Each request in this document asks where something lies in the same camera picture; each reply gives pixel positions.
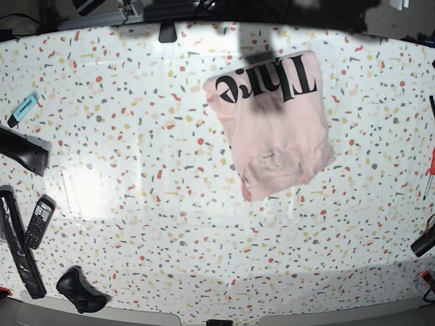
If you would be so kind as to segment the black game controller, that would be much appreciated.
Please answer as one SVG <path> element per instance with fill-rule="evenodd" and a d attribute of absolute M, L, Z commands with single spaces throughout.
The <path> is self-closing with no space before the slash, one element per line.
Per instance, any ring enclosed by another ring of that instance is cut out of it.
<path fill-rule="evenodd" d="M 90 285 L 79 266 L 70 267 L 58 280 L 56 289 L 80 314 L 98 312 L 111 300 L 109 295 Z"/>

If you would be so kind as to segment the red object at left edge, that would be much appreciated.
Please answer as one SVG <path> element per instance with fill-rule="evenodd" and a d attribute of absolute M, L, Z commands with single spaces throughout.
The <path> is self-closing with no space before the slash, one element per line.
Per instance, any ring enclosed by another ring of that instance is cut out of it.
<path fill-rule="evenodd" d="M 5 289 L 3 287 L 0 287 L 0 300 L 3 300 L 10 296 L 12 293 L 9 289 Z"/>

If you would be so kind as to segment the small red black clip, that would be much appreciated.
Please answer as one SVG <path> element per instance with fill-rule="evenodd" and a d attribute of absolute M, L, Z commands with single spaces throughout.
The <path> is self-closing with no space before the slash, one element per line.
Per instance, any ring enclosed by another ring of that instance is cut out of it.
<path fill-rule="evenodd" d="M 432 279 L 432 275 L 430 274 L 430 272 L 428 270 L 426 270 L 425 272 L 423 272 L 421 274 L 422 279 L 428 283 L 431 279 Z"/>

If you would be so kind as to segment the red handled screwdriver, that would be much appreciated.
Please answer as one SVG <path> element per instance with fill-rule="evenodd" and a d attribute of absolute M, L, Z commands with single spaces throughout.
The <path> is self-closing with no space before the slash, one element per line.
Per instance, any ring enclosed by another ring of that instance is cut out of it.
<path fill-rule="evenodd" d="M 425 191 L 423 193 L 423 200 L 425 200 L 428 196 L 428 192 L 432 183 L 432 179 L 434 178 L 435 175 L 435 149 L 433 149 L 432 151 L 432 159 L 431 159 L 431 164 L 430 164 L 430 169 L 429 169 L 429 179 L 427 182 L 427 185 L 425 187 Z"/>

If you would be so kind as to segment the black cylinder tool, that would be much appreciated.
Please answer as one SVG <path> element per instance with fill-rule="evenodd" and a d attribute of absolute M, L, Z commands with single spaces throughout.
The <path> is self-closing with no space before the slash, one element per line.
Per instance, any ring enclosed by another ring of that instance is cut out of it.
<path fill-rule="evenodd" d="M 412 245 L 411 250 L 417 256 L 421 257 L 435 245 L 435 229 L 431 228 L 422 234 Z"/>

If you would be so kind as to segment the black pen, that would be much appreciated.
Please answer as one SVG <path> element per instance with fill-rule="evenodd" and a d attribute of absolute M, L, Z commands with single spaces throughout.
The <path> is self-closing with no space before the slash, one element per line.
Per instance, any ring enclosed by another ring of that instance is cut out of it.
<path fill-rule="evenodd" d="M 432 108 L 432 113 L 435 116 L 435 100 L 434 100 L 434 96 L 431 95 L 429 97 L 429 100 L 430 100 L 430 105 L 431 105 L 431 108 Z"/>

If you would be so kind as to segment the long black wrapped bar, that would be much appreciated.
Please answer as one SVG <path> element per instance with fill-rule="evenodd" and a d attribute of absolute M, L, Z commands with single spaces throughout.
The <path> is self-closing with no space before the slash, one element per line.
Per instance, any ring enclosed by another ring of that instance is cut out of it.
<path fill-rule="evenodd" d="M 10 185 L 1 186 L 1 225 L 5 240 L 10 248 L 20 278 L 32 299 L 41 299 L 46 288 L 32 252 L 24 243 L 24 228 L 14 189 Z"/>

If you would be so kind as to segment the turquoise highlighter pen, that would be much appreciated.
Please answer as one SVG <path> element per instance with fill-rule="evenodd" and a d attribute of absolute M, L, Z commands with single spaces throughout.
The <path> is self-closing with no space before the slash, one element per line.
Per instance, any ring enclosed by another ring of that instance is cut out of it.
<path fill-rule="evenodd" d="M 7 121 L 7 125 L 10 128 L 16 126 L 23 120 L 25 115 L 37 104 L 38 94 L 36 92 L 30 93 L 12 112 L 10 118 Z"/>

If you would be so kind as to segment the black handheld device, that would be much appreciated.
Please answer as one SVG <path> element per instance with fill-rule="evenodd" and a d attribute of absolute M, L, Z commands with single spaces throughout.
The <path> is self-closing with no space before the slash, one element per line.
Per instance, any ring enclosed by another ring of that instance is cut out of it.
<path fill-rule="evenodd" d="M 1 126 L 1 155 L 36 175 L 43 176 L 48 167 L 52 144 L 39 137 L 20 134 Z"/>

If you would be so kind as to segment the black cordless phone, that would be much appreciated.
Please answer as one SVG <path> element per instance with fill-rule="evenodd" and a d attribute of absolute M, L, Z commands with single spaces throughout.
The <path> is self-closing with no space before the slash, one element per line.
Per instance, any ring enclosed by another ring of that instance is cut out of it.
<path fill-rule="evenodd" d="M 37 201 L 24 235 L 24 243 L 29 248 L 36 250 L 41 244 L 55 208 L 55 201 L 46 194 Z"/>

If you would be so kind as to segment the pink T-shirt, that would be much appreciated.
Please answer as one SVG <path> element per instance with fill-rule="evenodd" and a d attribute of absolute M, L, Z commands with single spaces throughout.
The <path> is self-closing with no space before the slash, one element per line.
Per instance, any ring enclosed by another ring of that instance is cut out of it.
<path fill-rule="evenodd" d="M 335 160 L 313 51 L 210 77 L 203 89 L 228 141 L 245 200 L 306 185 Z"/>

